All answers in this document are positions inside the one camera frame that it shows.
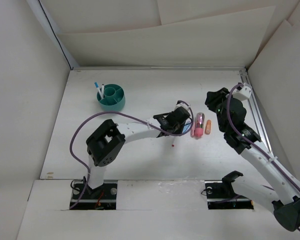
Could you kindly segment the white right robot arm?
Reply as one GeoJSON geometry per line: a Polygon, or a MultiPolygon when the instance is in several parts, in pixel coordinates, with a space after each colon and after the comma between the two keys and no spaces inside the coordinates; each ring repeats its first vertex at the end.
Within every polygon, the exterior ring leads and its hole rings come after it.
{"type": "Polygon", "coordinates": [[[222,178],[221,191],[227,197],[244,196],[269,212],[287,231],[300,229],[300,181],[297,180],[267,150],[261,137],[245,123],[247,114],[243,101],[252,89],[242,83],[231,90],[209,91],[205,105],[217,117],[219,130],[226,143],[247,160],[269,183],[269,187],[248,180],[243,173],[233,171],[222,178]]]}

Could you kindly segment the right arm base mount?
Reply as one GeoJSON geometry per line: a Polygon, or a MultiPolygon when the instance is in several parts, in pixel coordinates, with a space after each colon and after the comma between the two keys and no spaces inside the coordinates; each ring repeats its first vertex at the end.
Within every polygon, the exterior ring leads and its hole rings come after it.
{"type": "Polygon", "coordinates": [[[201,195],[206,197],[209,210],[253,210],[253,202],[231,192],[221,180],[205,180],[201,195]]]}

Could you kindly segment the pink capped clear tube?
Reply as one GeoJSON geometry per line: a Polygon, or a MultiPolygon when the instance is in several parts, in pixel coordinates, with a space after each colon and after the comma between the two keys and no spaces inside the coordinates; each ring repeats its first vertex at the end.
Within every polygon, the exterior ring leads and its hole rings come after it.
{"type": "Polygon", "coordinates": [[[204,113],[198,112],[195,117],[195,128],[194,128],[194,136],[197,139],[201,138],[204,134],[204,122],[205,122],[204,113]]]}

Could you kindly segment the purple capped white marker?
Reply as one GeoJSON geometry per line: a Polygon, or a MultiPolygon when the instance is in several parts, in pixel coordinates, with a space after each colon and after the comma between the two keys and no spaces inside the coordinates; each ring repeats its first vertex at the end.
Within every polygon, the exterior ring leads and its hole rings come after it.
{"type": "Polygon", "coordinates": [[[103,99],[104,96],[105,96],[105,85],[102,84],[102,85],[101,85],[101,98],[103,99]]]}

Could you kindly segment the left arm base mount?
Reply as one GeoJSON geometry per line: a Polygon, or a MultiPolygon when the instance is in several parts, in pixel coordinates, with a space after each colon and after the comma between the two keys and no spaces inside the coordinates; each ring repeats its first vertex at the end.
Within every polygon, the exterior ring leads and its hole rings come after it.
{"type": "Polygon", "coordinates": [[[82,197],[80,195],[84,189],[83,180],[73,180],[70,183],[72,189],[69,203],[70,210],[116,210],[117,207],[117,181],[106,181],[96,189],[87,187],[82,197]]]}

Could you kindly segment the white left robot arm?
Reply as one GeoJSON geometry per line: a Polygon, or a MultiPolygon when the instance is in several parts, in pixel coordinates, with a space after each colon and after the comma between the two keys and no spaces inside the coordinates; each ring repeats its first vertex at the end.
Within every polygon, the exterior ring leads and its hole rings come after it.
{"type": "Polygon", "coordinates": [[[188,107],[177,106],[168,113],[154,115],[147,120],[120,113],[121,116],[133,119],[131,123],[115,123],[105,120],[86,140],[89,155],[90,174],[87,175],[84,192],[90,198],[101,194],[104,184],[105,168],[111,164],[125,144],[161,137],[181,137],[186,122],[193,123],[194,115],[188,107]]]}

